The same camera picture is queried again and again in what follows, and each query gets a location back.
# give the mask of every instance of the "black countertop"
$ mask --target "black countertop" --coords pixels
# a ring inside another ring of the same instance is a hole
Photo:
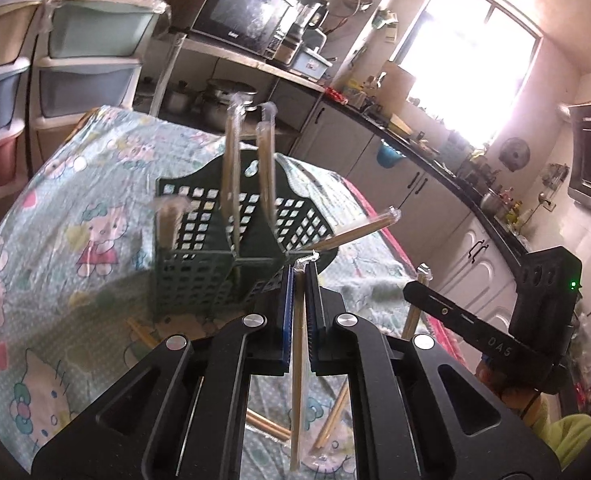
[[[514,235],[507,232],[495,218],[489,218],[485,215],[477,202],[466,192],[464,187],[459,186],[457,179],[455,179],[452,174],[445,171],[444,168],[434,161],[421,156],[412,148],[407,140],[396,136],[375,121],[364,117],[355,110],[355,108],[343,106],[332,101],[327,96],[323,97],[323,100],[325,104],[331,105],[336,110],[341,111],[346,116],[371,130],[381,139],[386,140],[387,144],[394,149],[399,150],[400,153],[404,154],[409,160],[412,160],[424,171],[435,177],[441,184],[458,197],[458,199],[460,199],[480,221],[497,246],[500,254],[502,254],[502,257],[509,266],[509,269],[511,269],[512,274],[515,277],[518,277],[520,274],[520,257],[528,252],[527,249],[517,240],[517,238],[515,238]]]

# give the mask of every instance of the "window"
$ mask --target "window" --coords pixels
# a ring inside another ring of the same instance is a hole
[[[491,0],[430,0],[397,56],[409,94],[475,147],[509,117],[537,36]]]

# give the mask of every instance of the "hand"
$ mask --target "hand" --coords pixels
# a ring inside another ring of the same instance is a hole
[[[480,361],[480,364],[475,369],[475,376],[517,416],[522,414],[529,402],[537,395],[536,400],[531,404],[528,412],[522,418],[529,427],[535,424],[540,406],[542,405],[542,398],[534,389],[519,386],[504,388],[502,385],[507,379],[506,376],[502,372],[489,368],[484,361]]]

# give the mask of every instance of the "hello kitty tablecloth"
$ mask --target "hello kitty tablecloth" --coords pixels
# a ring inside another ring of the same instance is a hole
[[[41,446],[146,354],[128,317],[154,337],[193,339],[237,315],[185,314],[154,323],[146,305],[156,178],[193,173],[223,148],[222,137],[100,108],[0,225],[0,439],[26,469]],[[292,187],[310,196],[332,226],[363,218],[359,194],[337,174],[277,157]],[[320,283],[341,292],[350,311],[399,334],[409,308],[402,288],[414,272],[385,236],[341,247]],[[309,381],[306,439],[316,438],[342,381]],[[289,427],[290,378],[253,378],[249,407]],[[246,431],[241,478],[284,478],[288,461],[287,446]],[[328,446],[307,456],[294,478],[354,478],[354,472],[347,409]]]

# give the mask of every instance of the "basket hole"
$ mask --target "basket hole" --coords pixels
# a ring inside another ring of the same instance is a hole
[[[249,167],[244,170],[244,176],[253,176],[256,173],[258,173],[258,161],[252,160],[252,162],[249,164]]]

